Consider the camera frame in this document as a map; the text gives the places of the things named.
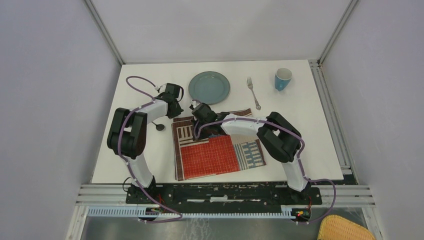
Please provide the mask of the black spoon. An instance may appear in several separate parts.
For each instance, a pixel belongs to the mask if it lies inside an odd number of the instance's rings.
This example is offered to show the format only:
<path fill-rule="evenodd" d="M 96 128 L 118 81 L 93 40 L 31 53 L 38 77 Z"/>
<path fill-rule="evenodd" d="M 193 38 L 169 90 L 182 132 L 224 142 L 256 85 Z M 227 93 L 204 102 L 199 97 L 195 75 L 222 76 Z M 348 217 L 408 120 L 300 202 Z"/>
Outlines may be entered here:
<path fill-rule="evenodd" d="M 155 129 L 157 130 L 157 131 L 163 131 L 163 130 L 165 130 L 165 126 L 163 125 L 163 124 L 161 124 L 161 123 L 155 123 L 155 122 L 151 122 L 154 126 L 155 126 Z"/>

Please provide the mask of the striped patchwork placemat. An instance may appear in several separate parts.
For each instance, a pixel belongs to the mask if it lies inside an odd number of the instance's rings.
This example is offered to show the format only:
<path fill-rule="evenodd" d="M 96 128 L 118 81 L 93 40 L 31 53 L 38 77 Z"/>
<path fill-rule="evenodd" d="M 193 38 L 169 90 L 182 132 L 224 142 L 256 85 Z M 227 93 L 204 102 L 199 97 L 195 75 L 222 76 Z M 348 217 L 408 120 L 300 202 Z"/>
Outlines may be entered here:
<path fill-rule="evenodd" d="M 261 143 L 248 135 L 212 135 L 194 139 L 194 118 L 173 119 L 172 137 L 177 181 L 240 172 L 265 166 Z"/>

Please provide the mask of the blue ceramic mug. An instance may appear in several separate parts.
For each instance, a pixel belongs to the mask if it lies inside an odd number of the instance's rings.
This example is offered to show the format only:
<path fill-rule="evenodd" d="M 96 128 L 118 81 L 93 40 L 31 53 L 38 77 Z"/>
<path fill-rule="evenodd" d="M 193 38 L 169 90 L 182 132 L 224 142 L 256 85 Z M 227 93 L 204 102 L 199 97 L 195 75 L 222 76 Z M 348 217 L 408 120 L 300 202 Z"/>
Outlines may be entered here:
<path fill-rule="evenodd" d="M 283 91 L 290 83 L 292 77 L 293 73 L 291 70 L 287 68 L 279 68 L 274 76 L 274 88 L 279 92 Z"/>

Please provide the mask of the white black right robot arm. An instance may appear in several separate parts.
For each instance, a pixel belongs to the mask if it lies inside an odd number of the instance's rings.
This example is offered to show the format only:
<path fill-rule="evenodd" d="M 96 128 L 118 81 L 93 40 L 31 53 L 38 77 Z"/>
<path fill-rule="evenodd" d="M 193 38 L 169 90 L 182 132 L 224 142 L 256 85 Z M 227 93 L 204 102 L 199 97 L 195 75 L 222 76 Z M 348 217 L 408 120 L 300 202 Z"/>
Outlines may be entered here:
<path fill-rule="evenodd" d="M 189 108 L 194 117 L 195 139 L 212 135 L 258 137 L 268 154 L 282 164 L 289 199 L 295 204 L 302 204 L 309 198 L 311 184 L 300 158 L 305 142 L 300 132 L 281 114 L 273 111 L 266 117 L 248 117 L 230 112 L 216 113 L 208 104 L 195 100 Z"/>

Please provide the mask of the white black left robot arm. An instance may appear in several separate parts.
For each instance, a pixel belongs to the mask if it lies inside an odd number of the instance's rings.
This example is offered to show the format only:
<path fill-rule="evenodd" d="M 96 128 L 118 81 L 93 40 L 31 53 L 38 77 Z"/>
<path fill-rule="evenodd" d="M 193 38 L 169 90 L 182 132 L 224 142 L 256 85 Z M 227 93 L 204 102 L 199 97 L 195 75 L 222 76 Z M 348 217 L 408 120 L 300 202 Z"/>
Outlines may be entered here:
<path fill-rule="evenodd" d="M 133 185 L 139 187 L 138 197 L 149 204 L 156 200 L 158 191 L 155 177 L 149 170 L 144 156 L 147 144 L 147 126 L 158 118 L 169 119 L 179 116 L 183 109 L 180 101 L 184 89 L 173 83 L 166 83 L 164 90 L 145 103 L 132 110 L 119 107 L 115 110 L 107 135 L 107 147 L 124 161 Z"/>

